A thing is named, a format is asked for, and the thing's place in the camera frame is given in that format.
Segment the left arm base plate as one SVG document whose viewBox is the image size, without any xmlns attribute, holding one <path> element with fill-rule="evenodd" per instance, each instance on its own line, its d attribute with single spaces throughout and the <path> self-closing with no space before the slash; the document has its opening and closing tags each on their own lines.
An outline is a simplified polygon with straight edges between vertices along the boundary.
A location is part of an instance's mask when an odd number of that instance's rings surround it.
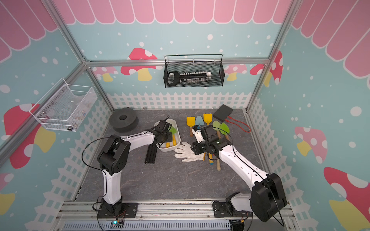
<svg viewBox="0 0 370 231">
<path fill-rule="evenodd" d="M 135 218 L 138 205 L 138 203 L 121 202 L 110 205 L 106 202 L 102 202 L 97 212 L 97 218 Z"/>
</svg>

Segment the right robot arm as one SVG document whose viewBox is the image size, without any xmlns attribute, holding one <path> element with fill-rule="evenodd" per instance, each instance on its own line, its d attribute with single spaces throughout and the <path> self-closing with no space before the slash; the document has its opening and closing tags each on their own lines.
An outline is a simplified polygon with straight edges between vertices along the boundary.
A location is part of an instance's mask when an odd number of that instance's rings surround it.
<svg viewBox="0 0 370 231">
<path fill-rule="evenodd" d="M 229 165 L 251 191 L 250 194 L 236 192 L 225 200 L 226 211 L 230 215 L 252 212 L 260 221 L 267 222 L 287 206 L 281 178 L 252 164 L 235 148 L 232 138 L 219 138 L 211 125 L 195 125 L 191 133 L 196 138 L 191 145 L 194 154 L 214 155 Z"/>
</svg>

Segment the light blue trowel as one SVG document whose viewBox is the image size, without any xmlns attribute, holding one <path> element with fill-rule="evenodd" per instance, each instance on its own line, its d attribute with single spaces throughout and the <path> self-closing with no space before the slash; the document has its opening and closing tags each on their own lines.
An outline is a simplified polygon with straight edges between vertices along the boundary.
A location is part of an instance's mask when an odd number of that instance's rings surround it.
<svg viewBox="0 0 370 231">
<path fill-rule="evenodd" d="M 201 116 L 197 116 L 196 117 L 196 120 L 195 120 L 195 124 L 197 125 L 197 126 L 203 126 L 204 125 L 204 121 L 203 121 L 203 118 L 201 117 Z"/>
</svg>

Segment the white plastic storage box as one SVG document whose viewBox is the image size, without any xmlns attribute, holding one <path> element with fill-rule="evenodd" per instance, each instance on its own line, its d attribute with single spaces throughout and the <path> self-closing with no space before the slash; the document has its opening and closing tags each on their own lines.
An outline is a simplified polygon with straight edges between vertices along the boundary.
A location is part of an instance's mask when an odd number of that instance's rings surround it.
<svg viewBox="0 0 370 231">
<path fill-rule="evenodd" d="M 170 129 L 172 140 L 170 142 L 165 142 L 163 144 L 157 144 L 158 149 L 164 153 L 174 151 L 180 146 L 180 143 L 181 143 L 181 137 L 178 132 L 179 129 L 178 129 L 176 121 L 174 119 L 167 119 L 166 122 L 172 125 Z"/>
</svg>

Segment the light green trowel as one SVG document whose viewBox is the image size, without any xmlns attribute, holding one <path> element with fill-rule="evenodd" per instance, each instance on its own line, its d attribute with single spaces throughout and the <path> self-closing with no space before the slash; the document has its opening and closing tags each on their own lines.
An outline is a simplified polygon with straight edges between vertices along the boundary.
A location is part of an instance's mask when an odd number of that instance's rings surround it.
<svg viewBox="0 0 370 231">
<path fill-rule="evenodd" d="M 213 123 L 212 123 L 212 126 L 213 126 L 213 129 L 216 131 L 216 134 L 218 136 L 218 139 L 221 139 L 221 133 L 220 133 L 220 126 L 221 126 L 221 123 L 217 120 L 215 120 Z"/>
</svg>

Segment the red shovel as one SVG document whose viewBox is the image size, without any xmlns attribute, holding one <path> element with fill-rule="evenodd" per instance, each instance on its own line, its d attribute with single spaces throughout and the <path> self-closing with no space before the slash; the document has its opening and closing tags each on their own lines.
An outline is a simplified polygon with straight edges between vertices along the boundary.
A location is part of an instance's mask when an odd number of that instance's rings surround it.
<svg viewBox="0 0 370 231">
<path fill-rule="evenodd" d="M 220 159 L 216 159 L 216 164 L 217 164 L 217 170 L 220 171 L 221 170 L 221 164 L 220 164 Z"/>
</svg>

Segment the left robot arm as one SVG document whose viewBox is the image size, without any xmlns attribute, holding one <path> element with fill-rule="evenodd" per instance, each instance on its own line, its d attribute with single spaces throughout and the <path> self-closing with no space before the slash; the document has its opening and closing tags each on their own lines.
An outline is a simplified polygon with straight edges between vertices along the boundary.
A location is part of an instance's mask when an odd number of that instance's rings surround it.
<svg viewBox="0 0 370 231">
<path fill-rule="evenodd" d="M 148 146 L 145 163 L 154 164 L 158 148 L 172 141 L 173 125 L 165 120 L 142 133 L 131 136 L 111 135 L 103 137 L 106 143 L 97 157 L 98 170 L 103 172 L 105 193 L 97 200 L 100 208 L 96 209 L 98 218 L 134 218 L 137 203 L 123 203 L 120 190 L 121 173 L 127 164 L 129 153 L 142 146 Z"/>
</svg>

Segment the large yellow shovel yellow handle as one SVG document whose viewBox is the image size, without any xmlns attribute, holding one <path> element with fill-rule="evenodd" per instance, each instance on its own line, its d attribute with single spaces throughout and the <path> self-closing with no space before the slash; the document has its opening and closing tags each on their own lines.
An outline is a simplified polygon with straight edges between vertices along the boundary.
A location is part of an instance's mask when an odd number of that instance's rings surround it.
<svg viewBox="0 0 370 231">
<path fill-rule="evenodd" d="M 214 161 L 213 161 L 213 155 L 211 153 L 208 153 L 208 159 L 209 159 L 210 165 L 213 165 Z"/>
</svg>

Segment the green trowel wooden handle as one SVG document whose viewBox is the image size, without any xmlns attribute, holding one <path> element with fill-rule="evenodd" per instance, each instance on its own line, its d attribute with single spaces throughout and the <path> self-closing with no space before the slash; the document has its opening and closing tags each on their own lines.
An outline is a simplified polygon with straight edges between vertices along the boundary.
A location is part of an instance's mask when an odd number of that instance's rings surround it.
<svg viewBox="0 0 370 231">
<path fill-rule="evenodd" d="M 230 129 L 229 127 L 227 126 L 227 124 L 225 123 L 222 123 L 220 125 L 220 131 L 221 133 L 225 136 L 225 138 L 230 141 L 230 137 L 229 137 L 229 133 L 230 133 Z"/>
</svg>

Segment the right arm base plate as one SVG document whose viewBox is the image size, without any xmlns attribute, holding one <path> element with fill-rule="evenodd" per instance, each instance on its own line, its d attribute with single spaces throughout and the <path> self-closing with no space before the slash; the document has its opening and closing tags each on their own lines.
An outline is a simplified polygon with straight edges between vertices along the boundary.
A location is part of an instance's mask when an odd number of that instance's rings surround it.
<svg viewBox="0 0 370 231">
<path fill-rule="evenodd" d="M 251 218 L 252 212 L 249 211 L 237 211 L 229 202 L 213 201 L 214 216 L 216 218 Z"/>
</svg>

